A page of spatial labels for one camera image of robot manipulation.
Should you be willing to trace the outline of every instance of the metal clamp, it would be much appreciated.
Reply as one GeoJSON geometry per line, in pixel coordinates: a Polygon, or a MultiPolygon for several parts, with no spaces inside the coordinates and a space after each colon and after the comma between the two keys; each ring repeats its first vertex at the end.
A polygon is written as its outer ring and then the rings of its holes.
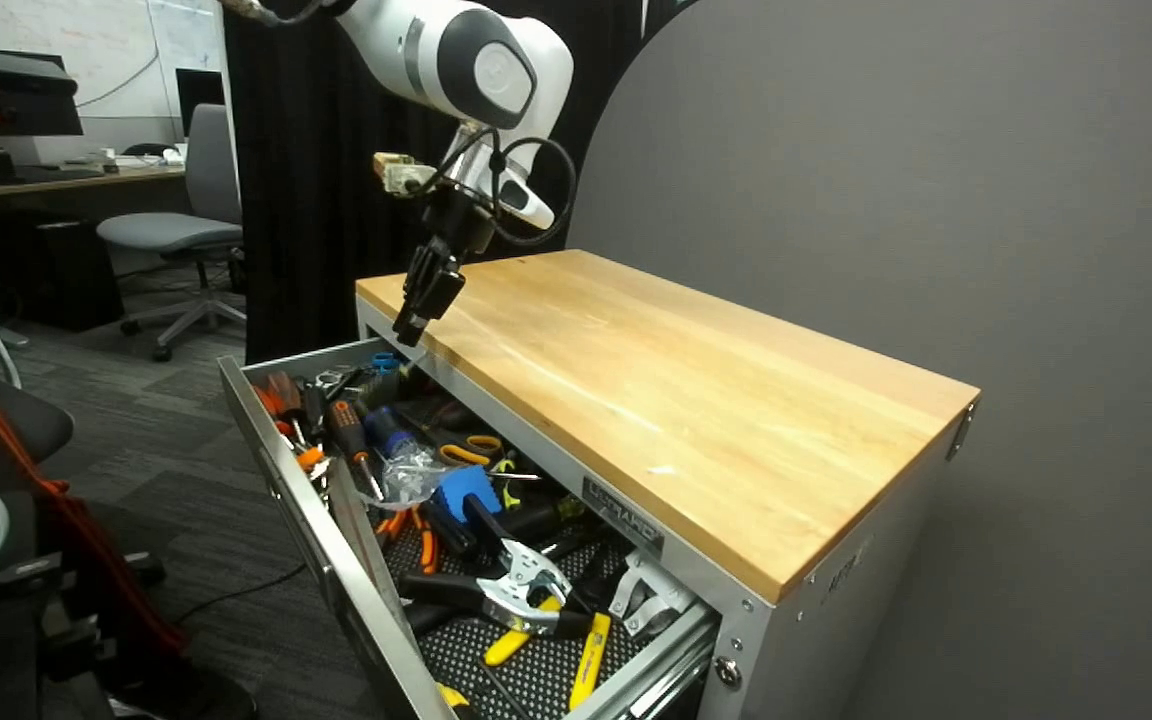
{"type": "Polygon", "coordinates": [[[636,550],[627,555],[626,564],[628,570],[612,597],[611,615],[626,626],[631,637],[637,637],[639,632],[660,632],[696,601],[689,589],[643,551],[636,550]]]}

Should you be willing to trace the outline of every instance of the brand label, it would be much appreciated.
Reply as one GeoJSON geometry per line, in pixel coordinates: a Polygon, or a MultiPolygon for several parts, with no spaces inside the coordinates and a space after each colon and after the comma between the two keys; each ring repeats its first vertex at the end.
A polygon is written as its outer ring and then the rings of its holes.
{"type": "Polygon", "coordinates": [[[585,478],[584,488],[581,494],[586,503],[593,507],[600,518],[607,520],[622,533],[630,536],[644,548],[652,550],[655,556],[660,556],[660,548],[664,547],[664,533],[649,523],[643,515],[628,509],[626,503],[617,500],[611,492],[599,487],[591,478],[585,478]]]}

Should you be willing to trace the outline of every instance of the gray wall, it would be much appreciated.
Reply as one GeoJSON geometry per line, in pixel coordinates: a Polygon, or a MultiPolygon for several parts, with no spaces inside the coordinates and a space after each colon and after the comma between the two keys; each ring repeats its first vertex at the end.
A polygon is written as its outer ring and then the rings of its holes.
{"type": "Polygon", "coordinates": [[[984,388],[849,717],[1152,717],[1152,1],[700,0],[584,173],[571,247],[984,388]]]}

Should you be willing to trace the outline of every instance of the blue sponge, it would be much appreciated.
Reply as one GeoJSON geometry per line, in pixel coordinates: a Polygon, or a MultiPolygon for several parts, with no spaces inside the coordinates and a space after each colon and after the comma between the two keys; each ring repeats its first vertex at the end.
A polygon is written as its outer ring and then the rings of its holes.
{"type": "Polygon", "coordinates": [[[458,468],[445,473],[442,482],[438,484],[438,491],[434,492],[434,502],[450,511],[453,518],[461,524],[465,524],[468,522],[465,498],[470,495],[479,498],[490,511],[502,510],[500,498],[495,497],[492,480],[482,465],[458,468]]]}

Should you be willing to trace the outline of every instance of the whiteboard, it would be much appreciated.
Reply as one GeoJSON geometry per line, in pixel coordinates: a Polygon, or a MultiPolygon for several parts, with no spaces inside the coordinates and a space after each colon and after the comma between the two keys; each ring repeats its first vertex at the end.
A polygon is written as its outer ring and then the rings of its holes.
{"type": "Polygon", "coordinates": [[[0,50],[65,59],[83,118],[179,118],[175,68],[220,69],[215,0],[0,0],[0,50]]]}

